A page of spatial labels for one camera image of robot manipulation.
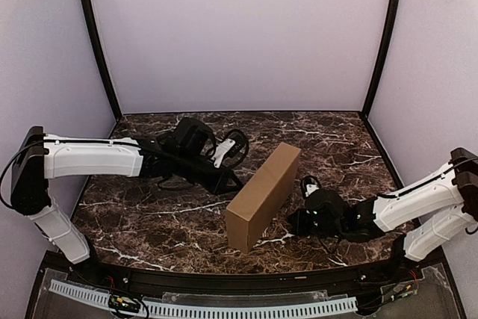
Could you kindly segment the brown cardboard box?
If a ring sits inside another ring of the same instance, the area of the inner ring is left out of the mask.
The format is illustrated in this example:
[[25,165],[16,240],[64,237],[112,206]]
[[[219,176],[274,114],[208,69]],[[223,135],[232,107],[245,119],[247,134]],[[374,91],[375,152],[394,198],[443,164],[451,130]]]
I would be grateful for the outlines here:
[[228,245],[248,253],[291,195],[301,149],[280,143],[226,207]]

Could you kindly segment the right black frame post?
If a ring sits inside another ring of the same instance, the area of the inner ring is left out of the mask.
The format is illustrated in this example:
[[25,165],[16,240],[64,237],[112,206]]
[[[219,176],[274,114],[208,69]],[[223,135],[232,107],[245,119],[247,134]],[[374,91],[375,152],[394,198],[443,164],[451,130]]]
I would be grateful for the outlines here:
[[365,96],[364,104],[361,110],[361,118],[364,123],[368,121],[370,112],[373,108],[373,103],[379,89],[380,80],[382,78],[385,62],[388,55],[389,46],[391,43],[394,25],[397,17],[397,11],[400,0],[388,0],[388,6],[385,15],[385,21],[382,29],[382,36],[379,43],[379,48],[376,55],[376,61],[373,67],[372,76],[370,79],[367,94]]

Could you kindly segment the left black frame post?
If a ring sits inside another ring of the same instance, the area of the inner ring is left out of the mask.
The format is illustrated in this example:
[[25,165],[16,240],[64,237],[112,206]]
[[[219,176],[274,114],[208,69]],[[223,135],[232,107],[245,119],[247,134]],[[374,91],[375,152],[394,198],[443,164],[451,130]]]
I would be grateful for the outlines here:
[[93,10],[93,0],[80,0],[84,15],[84,21],[87,26],[87,33],[90,39],[91,49],[95,58],[96,67],[99,71],[105,95],[107,96],[109,107],[116,122],[122,119],[122,111],[114,90],[113,82],[108,70],[105,54],[102,48],[102,41],[99,36],[98,26]]

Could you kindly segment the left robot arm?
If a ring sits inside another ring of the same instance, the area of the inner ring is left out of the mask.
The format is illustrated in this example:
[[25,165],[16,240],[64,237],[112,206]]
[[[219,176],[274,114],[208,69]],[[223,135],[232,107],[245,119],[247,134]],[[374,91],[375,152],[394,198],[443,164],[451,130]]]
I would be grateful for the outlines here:
[[71,264],[94,258],[93,245],[72,224],[49,193],[49,180],[69,176],[172,177],[200,185],[213,195],[243,187],[234,169],[249,152],[249,140],[239,129],[218,140],[212,128],[185,117],[158,136],[91,139],[46,134],[29,129],[2,176],[11,175],[10,199],[1,203],[28,217]]

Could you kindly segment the small green circuit board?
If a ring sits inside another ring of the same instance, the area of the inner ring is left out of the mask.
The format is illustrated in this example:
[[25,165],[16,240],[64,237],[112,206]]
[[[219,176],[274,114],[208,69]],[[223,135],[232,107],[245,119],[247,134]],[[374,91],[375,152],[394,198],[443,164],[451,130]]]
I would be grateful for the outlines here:
[[138,313],[141,309],[141,304],[130,297],[112,294],[108,298],[108,307],[118,311]]

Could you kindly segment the black front rail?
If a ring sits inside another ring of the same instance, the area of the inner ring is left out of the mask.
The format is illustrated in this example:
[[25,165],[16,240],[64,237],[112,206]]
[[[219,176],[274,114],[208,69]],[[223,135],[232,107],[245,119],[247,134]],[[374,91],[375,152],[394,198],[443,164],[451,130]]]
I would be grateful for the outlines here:
[[159,297],[168,291],[191,294],[286,294],[325,290],[331,294],[369,295],[382,286],[414,277],[427,268],[447,271],[442,250],[411,269],[391,266],[391,238],[369,244],[296,238],[281,232],[261,239],[250,253],[228,246],[224,236],[184,232],[169,235],[107,235],[94,241],[97,268],[72,273],[66,259],[47,252],[37,281],[48,270],[63,279],[114,285],[134,294]]

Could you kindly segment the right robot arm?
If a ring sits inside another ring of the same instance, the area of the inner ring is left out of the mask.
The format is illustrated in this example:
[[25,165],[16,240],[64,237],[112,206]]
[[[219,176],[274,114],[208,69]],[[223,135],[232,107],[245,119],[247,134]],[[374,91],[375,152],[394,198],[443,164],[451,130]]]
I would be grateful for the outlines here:
[[364,243],[411,220],[431,217],[394,246],[406,261],[424,260],[434,249],[477,224],[477,155],[459,147],[434,173],[390,193],[351,205],[314,176],[300,183],[303,208],[288,216],[294,235]]

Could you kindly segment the black frame post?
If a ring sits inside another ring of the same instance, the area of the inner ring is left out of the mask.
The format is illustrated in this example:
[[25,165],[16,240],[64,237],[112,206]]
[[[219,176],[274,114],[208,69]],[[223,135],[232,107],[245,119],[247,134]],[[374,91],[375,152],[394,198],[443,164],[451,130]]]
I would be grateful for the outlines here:
[[102,48],[102,41],[99,36],[98,26],[93,10],[93,0],[80,0],[84,15],[84,21],[87,26],[87,33],[90,39],[91,49],[95,58],[96,67],[99,71],[105,95],[107,96],[109,107],[116,122],[122,119],[122,111],[114,90],[113,82],[108,70],[105,54]]
[[400,0],[388,0],[388,6],[385,15],[385,21],[382,29],[382,36],[379,43],[379,48],[376,55],[376,61],[373,67],[372,76],[370,79],[367,94],[365,96],[364,104],[361,110],[361,118],[364,123],[368,121],[370,112],[373,108],[373,103],[379,89],[380,80],[382,78],[385,62],[388,55],[389,46],[391,43],[394,25],[397,17],[397,11]]

